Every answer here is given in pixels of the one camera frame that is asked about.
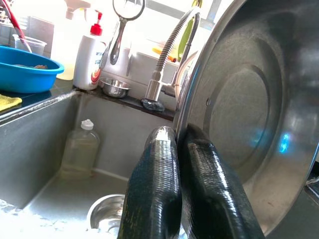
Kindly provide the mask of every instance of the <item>green object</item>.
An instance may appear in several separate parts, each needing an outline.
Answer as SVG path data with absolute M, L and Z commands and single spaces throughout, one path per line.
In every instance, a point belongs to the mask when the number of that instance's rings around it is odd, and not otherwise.
M 191 5 L 192 7 L 193 6 L 198 6 L 198 7 L 201 7 L 203 4 L 203 1 L 202 0 L 194 0 L 193 4 Z M 180 62 L 182 56 L 183 56 L 183 53 L 184 53 L 184 50 L 185 50 L 185 46 L 186 46 L 186 43 L 189 39 L 189 36 L 190 36 L 190 33 L 191 33 L 191 29 L 193 28 L 193 24 L 194 24 L 194 17 L 188 22 L 187 26 L 186 26 L 186 29 L 184 31 L 184 34 L 180 40 L 180 43 L 179 43 L 179 46 L 178 46 L 178 51 L 177 51 L 177 61 Z

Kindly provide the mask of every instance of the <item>pull-down faucet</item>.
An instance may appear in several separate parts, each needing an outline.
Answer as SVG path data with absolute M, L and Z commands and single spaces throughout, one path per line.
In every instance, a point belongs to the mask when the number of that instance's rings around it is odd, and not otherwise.
M 149 82 L 145 97 L 142 99 L 142 104 L 144 108 L 153 110 L 153 111 L 163 111 L 164 106 L 158 102 L 160 92 L 163 91 L 165 94 L 175 97 L 174 87 L 176 84 L 176 77 L 177 72 L 180 69 L 180 66 L 183 64 L 183 62 L 187 59 L 191 43 L 194 39 L 196 30 L 199 25 L 200 21 L 200 8 L 194 7 L 192 10 L 186 12 L 184 16 L 180 19 L 179 23 L 169 36 L 167 42 L 165 43 L 165 46 L 159 56 L 159 60 L 156 64 L 156 68 L 153 71 L 152 79 Z M 182 59 L 180 61 L 179 67 L 177 71 L 174 74 L 174 77 L 172 79 L 172 82 L 170 84 L 162 82 L 163 77 L 163 70 L 165 67 L 165 64 L 167 62 L 167 58 L 173 48 L 174 42 L 179 35 L 181 29 L 183 26 L 189 22 L 189 20 L 195 16 L 194 24 L 190 33 L 190 36 L 188 38 Z

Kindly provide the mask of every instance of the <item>white bottle cap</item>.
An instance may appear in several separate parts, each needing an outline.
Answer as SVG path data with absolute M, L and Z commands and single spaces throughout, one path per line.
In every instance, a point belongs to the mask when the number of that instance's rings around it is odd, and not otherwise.
M 85 130 L 92 130 L 93 129 L 93 122 L 90 121 L 89 119 L 86 119 L 84 121 L 81 122 L 81 128 L 85 129 Z

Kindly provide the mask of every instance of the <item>sink basin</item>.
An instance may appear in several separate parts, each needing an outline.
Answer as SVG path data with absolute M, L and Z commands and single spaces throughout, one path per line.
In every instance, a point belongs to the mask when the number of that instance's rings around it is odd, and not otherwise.
M 57 177 L 67 134 L 91 119 L 101 143 L 92 177 Z M 100 197 L 124 194 L 149 133 L 172 122 L 73 91 L 0 119 L 0 199 L 52 221 L 85 227 Z

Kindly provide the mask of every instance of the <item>clear plastic cup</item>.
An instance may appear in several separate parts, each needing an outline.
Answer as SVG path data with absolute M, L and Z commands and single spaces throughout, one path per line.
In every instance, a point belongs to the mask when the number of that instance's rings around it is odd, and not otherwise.
M 25 45 L 22 44 L 22 42 L 19 39 L 19 36 L 17 34 L 13 34 L 14 37 L 14 47 L 20 50 L 28 51 Z M 40 41 L 37 39 L 34 39 L 32 37 L 25 37 L 27 43 L 29 44 L 32 53 L 43 55 L 44 47 L 46 46 L 46 42 Z

